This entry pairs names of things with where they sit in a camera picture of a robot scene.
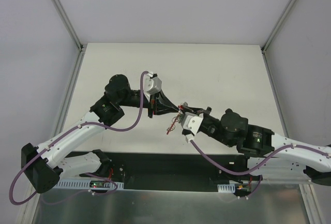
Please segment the metal key organizer red handle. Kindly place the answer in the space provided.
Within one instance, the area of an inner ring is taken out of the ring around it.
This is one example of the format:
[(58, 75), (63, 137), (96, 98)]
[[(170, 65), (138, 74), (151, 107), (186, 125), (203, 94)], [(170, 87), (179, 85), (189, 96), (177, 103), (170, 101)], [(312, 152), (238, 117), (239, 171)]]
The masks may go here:
[[(179, 106), (188, 106), (187, 102), (182, 102)], [(177, 113), (177, 115), (175, 117), (172, 118), (172, 123), (171, 125), (167, 128), (167, 132), (166, 135), (169, 135), (170, 132), (173, 132), (176, 128), (176, 124), (179, 123), (182, 119), (182, 117), (184, 116), (183, 113)]]

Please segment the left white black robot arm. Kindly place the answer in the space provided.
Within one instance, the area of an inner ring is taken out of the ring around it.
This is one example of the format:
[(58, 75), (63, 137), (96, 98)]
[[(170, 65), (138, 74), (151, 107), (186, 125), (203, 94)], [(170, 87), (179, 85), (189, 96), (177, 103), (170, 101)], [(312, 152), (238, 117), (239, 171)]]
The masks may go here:
[(116, 74), (105, 86), (103, 96), (71, 128), (37, 146), (30, 143), (23, 146), (21, 168), (35, 191), (45, 193), (67, 176), (84, 173), (106, 176), (110, 161), (100, 150), (72, 158), (70, 162), (65, 157), (89, 138), (107, 129), (117, 132), (132, 130), (138, 121), (128, 128), (113, 127), (124, 116), (123, 107), (139, 108), (138, 119), (143, 109), (147, 109), (150, 118), (178, 112), (178, 107), (165, 96), (161, 85), (156, 74), (143, 72), (140, 89), (133, 90), (125, 75)]

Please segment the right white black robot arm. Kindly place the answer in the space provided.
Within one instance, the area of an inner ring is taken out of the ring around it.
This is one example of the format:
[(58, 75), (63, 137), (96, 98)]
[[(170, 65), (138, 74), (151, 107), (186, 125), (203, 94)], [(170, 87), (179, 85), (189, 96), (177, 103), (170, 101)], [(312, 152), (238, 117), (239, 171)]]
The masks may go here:
[[(267, 162), (278, 158), (305, 166), (303, 174), (312, 183), (330, 186), (330, 146), (307, 144), (281, 136), (268, 128), (250, 125), (247, 118), (231, 109), (227, 109), (221, 119), (217, 119), (210, 115), (211, 108), (204, 110), (184, 104), (178, 108), (183, 115), (180, 124), (186, 141), (220, 171), (244, 180), (254, 172), (262, 174), (262, 168)], [(231, 171), (212, 160), (196, 145), (194, 138), (199, 132), (228, 147), (236, 147), (249, 160), (260, 158), (261, 162), (254, 167), (240, 162)]]

